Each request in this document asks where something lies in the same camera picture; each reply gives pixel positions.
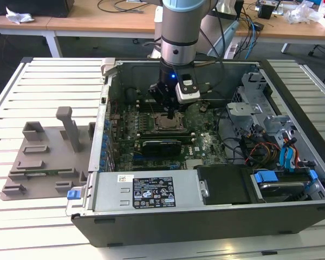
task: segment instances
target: white table leg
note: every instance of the white table leg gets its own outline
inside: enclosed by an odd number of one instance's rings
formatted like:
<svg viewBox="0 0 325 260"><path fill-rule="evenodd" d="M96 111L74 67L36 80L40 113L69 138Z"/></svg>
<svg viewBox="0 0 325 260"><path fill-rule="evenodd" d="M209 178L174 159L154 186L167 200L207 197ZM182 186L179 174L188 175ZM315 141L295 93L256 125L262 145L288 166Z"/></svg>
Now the white table leg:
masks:
<svg viewBox="0 0 325 260"><path fill-rule="evenodd" d="M53 31L46 31L44 34L48 47L50 50L50 53L52 54L53 58L62 58L63 55L60 50L58 38L55 36L55 33Z"/></svg>
<svg viewBox="0 0 325 260"><path fill-rule="evenodd" d="M285 43L282 50L281 50L281 53L287 53L290 45L291 45L290 43Z"/></svg>
<svg viewBox="0 0 325 260"><path fill-rule="evenodd" d="M229 59L229 60L233 59L233 57L236 53L237 47L241 42L241 39L242 39L241 37L234 37L232 39L229 47L227 48L227 50L225 52L224 59Z"/></svg>

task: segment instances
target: wooden desk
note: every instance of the wooden desk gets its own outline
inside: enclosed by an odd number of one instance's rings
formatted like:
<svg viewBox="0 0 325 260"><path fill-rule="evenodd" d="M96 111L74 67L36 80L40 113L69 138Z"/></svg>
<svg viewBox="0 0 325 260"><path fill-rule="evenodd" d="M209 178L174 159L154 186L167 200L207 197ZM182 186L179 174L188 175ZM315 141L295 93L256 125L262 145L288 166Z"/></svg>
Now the wooden desk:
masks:
<svg viewBox="0 0 325 260"><path fill-rule="evenodd" d="M17 30L46 30L47 24L51 17L48 16L34 16L35 20L29 23L16 24L10 22L6 16L0 15L0 29L17 29Z"/></svg>
<svg viewBox="0 0 325 260"><path fill-rule="evenodd" d="M244 8L246 13L254 22L264 24L265 27L260 34L260 38L292 38L292 39L307 39L307 40L325 40L325 28L317 23L310 21L310 24L295 23L289 24L282 15L272 15L271 19L260 19L258 13L252 5L248 8L248 4L254 3L253 0L245 1ZM248 28L244 21L236 32L236 36L246 36Z"/></svg>
<svg viewBox="0 0 325 260"><path fill-rule="evenodd" d="M257 12L245 8L248 15L256 22L265 25L259 37L260 42L285 43L282 52L291 43L325 44L325 28L316 22L310 24L288 24L283 16L272 15L271 19L257 18ZM98 0L75 0L68 18L34 17L36 21L20 25L9 22L0 16L0 32L2 34L42 35L46 37L53 57L62 57L58 36L78 37L118 37L118 38L153 38L155 6L143 8L143 14L108 13L98 9ZM121 3L123 8L132 8L139 4ZM112 2L107 0L101 7L115 10ZM241 22L231 46L237 45L248 33L244 22Z"/></svg>
<svg viewBox="0 0 325 260"><path fill-rule="evenodd" d="M246 13L254 22L264 24L264 29L260 33L258 41L271 43L284 43L281 50L286 53L290 44L325 44L325 28L317 23L310 21L310 24L296 23L289 24L283 16L272 15L269 20L257 17L257 12L254 11L254 6L250 8L249 4L254 3L253 0L245 0L244 8ZM231 49L233 50L247 36L248 28L244 21L240 22L240 26L236 31L236 37L233 38Z"/></svg>
<svg viewBox="0 0 325 260"><path fill-rule="evenodd" d="M154 33L154 14L156 6L143 7L143 14L130 12L109 13L98 9L99 0L75 0L68 18L52 18L48 30L72 31L110 31L116 33ZM105 10L116 11L113 1L100 5ZM121 3L120 7L129 9L142 4Z"/></svg>
<svg viewBox="0 0 325 260"><path fill-rule="evenodd" d="M44 36L47 31L47 24L51 17L34 16L34 21L29 23L16 24L10 22L6 16L0 15L0 33L4 35L40 35Z"/></svg>

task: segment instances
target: white slatted table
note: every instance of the white slatted table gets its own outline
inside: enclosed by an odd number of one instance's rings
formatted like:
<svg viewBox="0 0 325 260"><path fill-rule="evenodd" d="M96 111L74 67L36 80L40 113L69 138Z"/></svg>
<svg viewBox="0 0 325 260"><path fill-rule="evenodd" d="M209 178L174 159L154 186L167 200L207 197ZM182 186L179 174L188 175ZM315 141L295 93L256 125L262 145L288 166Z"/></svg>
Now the white slatted table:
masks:
<svg viewBox="0 0 325 260"><path fill-rule="evenodd" d="M36 58L19 65L0 96L0 192L26 121L60 126L54 119L58 106L71 106L78 125L94 121L101 89L100 64L101 59L96 58ZM66 202L66 198L0 200L0 260L325 259L325 221L297 235L98 249L65 216ZM263 250L275 250L278 255L262 256Z"/></svg>

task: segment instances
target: white paper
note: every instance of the white paper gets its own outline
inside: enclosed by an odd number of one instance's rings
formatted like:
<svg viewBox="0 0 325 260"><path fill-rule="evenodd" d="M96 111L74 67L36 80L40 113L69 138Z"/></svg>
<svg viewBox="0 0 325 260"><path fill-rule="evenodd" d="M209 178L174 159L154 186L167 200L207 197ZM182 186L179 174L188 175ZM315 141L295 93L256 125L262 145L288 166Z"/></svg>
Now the white paper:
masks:
<svg viewBox="0 0 325 260"><path fill-rule="evenodd" d="M7 19L16 24L34 21L31 14L19 14L17 12L12 12L7 7L6 7L6 11L7 11L7 15L6 15Z"/></svg>

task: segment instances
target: connector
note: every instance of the connector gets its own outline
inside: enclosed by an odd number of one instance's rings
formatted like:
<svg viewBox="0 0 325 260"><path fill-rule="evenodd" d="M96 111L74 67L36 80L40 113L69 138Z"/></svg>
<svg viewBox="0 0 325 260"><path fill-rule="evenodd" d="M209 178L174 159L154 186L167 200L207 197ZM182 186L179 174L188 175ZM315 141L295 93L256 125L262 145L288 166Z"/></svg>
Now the connector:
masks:
<svg viewBox="0 0 325 260"><path fill-rule="evenodd" d="M295 137L293 137L292 139L290 139L289 141L287 141L283 147L290 147L291 145L293 145L294 143L297 142L297 139Z"/></svg>
<svg viewBox="0 0 325 260"><path fill-rule="evenodd" d="M266 131L265 131L265 128L263 128L261 125L255 125L254 126L254 129L255 129L255 131L256 132L258 132L258 133L265 133Z"/></svg>
<svg viewBox="0 0 325 260"><path fill-rule="evenodd" d="M247 138L251 137L251 133L249 133L247 130L244 130L242 128L239 130L239 134L243 137L247 137Z"/></svg>

